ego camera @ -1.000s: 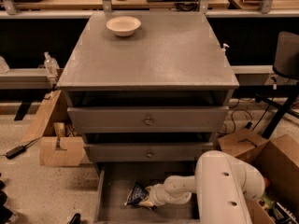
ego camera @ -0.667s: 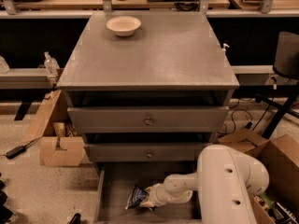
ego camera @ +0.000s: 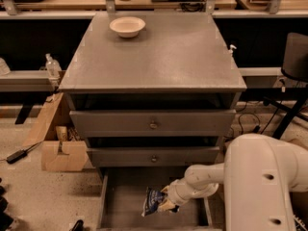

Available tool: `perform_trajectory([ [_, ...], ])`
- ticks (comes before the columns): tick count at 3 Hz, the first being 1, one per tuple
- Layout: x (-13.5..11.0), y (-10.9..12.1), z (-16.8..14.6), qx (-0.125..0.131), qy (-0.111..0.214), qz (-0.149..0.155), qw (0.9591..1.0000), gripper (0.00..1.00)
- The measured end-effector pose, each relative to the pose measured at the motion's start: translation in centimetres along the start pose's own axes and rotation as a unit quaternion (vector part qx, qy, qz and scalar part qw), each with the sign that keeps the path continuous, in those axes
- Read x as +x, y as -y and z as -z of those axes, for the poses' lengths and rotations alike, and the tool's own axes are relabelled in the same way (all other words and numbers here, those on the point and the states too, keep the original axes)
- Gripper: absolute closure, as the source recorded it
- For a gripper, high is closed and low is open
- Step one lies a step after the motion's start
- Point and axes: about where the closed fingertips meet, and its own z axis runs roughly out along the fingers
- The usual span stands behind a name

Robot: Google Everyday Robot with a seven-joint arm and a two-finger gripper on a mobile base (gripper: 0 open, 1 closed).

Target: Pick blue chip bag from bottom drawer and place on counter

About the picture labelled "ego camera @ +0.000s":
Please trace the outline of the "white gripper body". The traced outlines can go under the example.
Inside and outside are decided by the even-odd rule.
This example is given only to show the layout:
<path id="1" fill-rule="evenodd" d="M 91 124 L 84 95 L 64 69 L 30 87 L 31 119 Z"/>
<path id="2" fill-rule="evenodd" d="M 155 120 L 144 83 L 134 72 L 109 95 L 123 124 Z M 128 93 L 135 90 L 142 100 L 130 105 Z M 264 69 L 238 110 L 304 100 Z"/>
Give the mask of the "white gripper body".
<path id="1" fill-rule="evenodd" d="M 182 206 L 192 199 L 205 198 L 218 190 L 218 183 L 190 183 L 182 178 L 169 184 L 167 199 L 173 205 Z"/>

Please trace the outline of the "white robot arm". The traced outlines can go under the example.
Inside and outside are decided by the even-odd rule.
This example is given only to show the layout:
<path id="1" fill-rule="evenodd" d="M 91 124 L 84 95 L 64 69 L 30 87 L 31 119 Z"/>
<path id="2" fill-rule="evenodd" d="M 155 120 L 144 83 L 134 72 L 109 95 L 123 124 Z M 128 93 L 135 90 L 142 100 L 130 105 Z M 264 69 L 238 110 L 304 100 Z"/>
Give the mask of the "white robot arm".
<path id="1" fill-rule="evenodd" d="M 233 139 L 224 162 L 192 165 L 163 188 L 160 211 L 224 188 L 226 231 L 296 231 L 291 192 L 308 189 L 308 152 L 294 143 L 259 134 Z"/>

